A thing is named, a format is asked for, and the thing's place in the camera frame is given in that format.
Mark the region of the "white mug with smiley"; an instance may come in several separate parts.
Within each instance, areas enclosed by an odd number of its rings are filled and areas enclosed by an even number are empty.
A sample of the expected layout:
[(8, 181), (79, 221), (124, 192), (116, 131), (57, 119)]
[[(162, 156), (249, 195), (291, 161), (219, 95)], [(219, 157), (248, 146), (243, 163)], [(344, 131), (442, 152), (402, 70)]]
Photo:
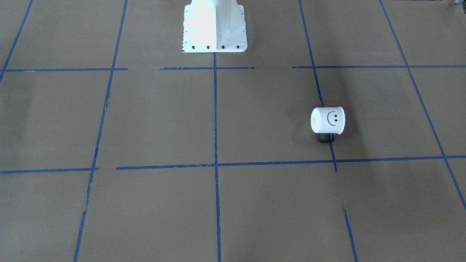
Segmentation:
[(316, 133), (317, 140), (330, 144), (341, 135), (346, 126), (346, 115), (343, 107), (317, 107), (310, 117), (311, 129)]

